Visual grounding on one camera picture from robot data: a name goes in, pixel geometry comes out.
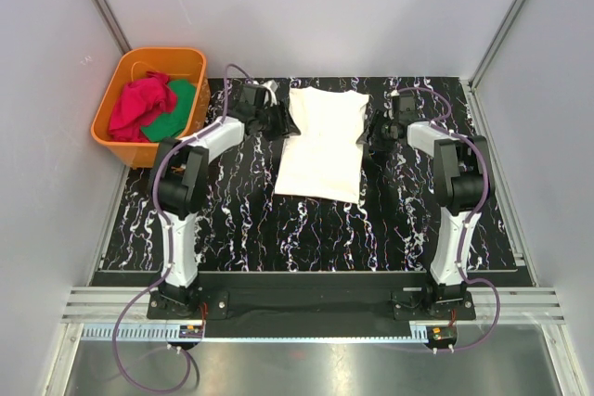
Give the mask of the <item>white Coca-Cola t-shirt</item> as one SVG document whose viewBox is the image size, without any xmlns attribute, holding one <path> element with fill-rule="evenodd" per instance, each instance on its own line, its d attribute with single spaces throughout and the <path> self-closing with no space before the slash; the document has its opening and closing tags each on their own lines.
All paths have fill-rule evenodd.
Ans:
<svg viewBox="0 0 594 396">
<path fill-rule="evenodd" d="M 292 87 L 289 100 L 300 133 L 284 143 L 274 193 L 356 204 L 369 95 Z"/>
</svg>

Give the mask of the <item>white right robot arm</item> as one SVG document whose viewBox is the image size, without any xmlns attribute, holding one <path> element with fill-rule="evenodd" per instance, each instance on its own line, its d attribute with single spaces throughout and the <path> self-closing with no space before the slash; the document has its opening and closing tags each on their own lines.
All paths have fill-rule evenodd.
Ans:
<svg viewBox="0 0 594 396">
<path fill-rule="evenodd" d="M 392 107 L 376 111 L 359 144 L 387 152 L 400 143 L 433 159 L 433 195 L 440 206 L 441 221 L 437 249 L 429 274 L 436 286 L 421 295 L 422 310 L 432 318 L 442 318 L 455 306 L 446 287 L 469 281 L 467 262 L 471 237 L 484 204 L 494 193 L 493 171 L 488 143 L 482 136 L 465 136 L 446 128 L 451 106 L 441 95 L 445 114 L 429 121 L 419 117 L 414 94 L 420 87 L 391 93 Z"/>
</svg>

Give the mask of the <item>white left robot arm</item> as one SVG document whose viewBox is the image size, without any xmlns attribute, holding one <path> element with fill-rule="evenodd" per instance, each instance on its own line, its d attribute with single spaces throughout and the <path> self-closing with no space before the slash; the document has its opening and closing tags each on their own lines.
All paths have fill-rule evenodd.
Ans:
<svg viewBox="0 0 594 396">
<path fill-rule="evenodd" d="M 200 295 L 190 286 L 198 276 L 194 225 L 206 197 L 209 165 L 249 135 L 277 141 L 301 133 L 277 89 L 274 81 L 246 83 L 239 99 L 213 123 L 158 145 L 149 178 L 163 234 L 164 265 L 158 284 L 174 289 L 167 304 L 179 317 L 189 318 L 200 308 Z"/>
</svg>

